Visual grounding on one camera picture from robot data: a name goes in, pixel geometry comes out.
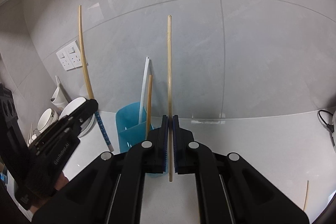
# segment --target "white cup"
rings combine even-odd
[[[68,100],[65,98],[62,88],[58,85],[50,101],[59,110],[63,111],[65,107],[69,104]]]

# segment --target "gray wall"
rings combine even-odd
[[[21,0],[0,6],[0,78],[9,88],[25,139],[42,113],[52,107],[50,98],[56,85],[45,69],[29,36]]]
[[[48,73],[72,98],[81,68],[55,52],[77,38],[83,6],[88,69],[100,109],[140,98],[152,60],[153,115],[166,114],[166,22],[171,14],[173,108],[184,118],[285,115],[336,104],[336,0],[23,0]]]

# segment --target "white switch plate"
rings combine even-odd
[[[71,42],[63,48],[69,57],[70,62],[75,68],[82,66],[81,52],[79,51],[77,40]]]
[[[73,64],[70,62],[70,59],[67,53],[65,52],[64,48],[56,52],[56,55],[65,70],[70,70],[70,69],[75,68]]]

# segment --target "white countertop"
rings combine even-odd
[[[100,112],[105,129],[119,153],[115,114]],[[152,119],[153,126],[161,118]],[[180,127],[191,130],[194,139],[213,152],[239,153],[300,208],[310,181],[306,213],[313,222],[336,190],[336,153],[329,133],[319,122],[317,112],[279,117],[184,120]],[[95,123],[82,137],[64,168],[71,180],[107,146]],[[199,223],[194,175],[146,175],[141,223]]]

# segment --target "wooden stick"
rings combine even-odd
[[[86,58],[85,58],[85,51],[84,51],[84,42],[83,42],[83,30],[82,30],[82,5],[79,5],[78,7],[78,35],[79,35],[79,44],[80,44],[80,52],[81,52],[81,59],[82,59],[82,67],[83,67],[83,74],[86,84],[87,93],[89,94],[90,99],[94,99],[92,86],[90,82],[89,72],[87,70],[86,65]],[[106,142],[107,147],[109,148],[110,152],[114,151],[114,148],[110,142],[109,136],[106,133],[105,127],[103,125],[103,122],[101,120],[100,114],[98,111],[95,112],[95,117],[97,119],[97,123],[99,125],[99,129],[101,131],[101,134],[104,137],[104,140]]]
[[[84,51],[83,30],[82,30],[82,5],[79,5],[78,7],[78,28],[79,28],[79,45],[80,45],[80,52],[81,52],[81,58],[82,58],[82,66],[83,66],[83,73],[84,73],[86,89],[89,94],[89,98],[94,99],[95,97],[93,96],[93,91],[92,91],[92,86],[90,82],[89,72],[87,70],[85,51]]]
[[[172,57],[171,57],[171,15],[168,16],[167,26],[167,46],[168,46],[168,173],[169,181],[173,181],[173,133],[172,133]]]
[[[151,112],[152,112],[152,75],[149,75],[148,82],[148,101],[147,101],[147,120],[146,120],[146,139],[151,129]]]
[[[309,191],[309,180],[307,180],[307,190],[306,190],[306,198],[304,200],[303,211],[306,211],[307,208],[307,201],[308,201],[308,191]]]
[[[29,140],[32,137],[33,124],[30,125],[30,131],[28,133],[27,145],[29,146]]]

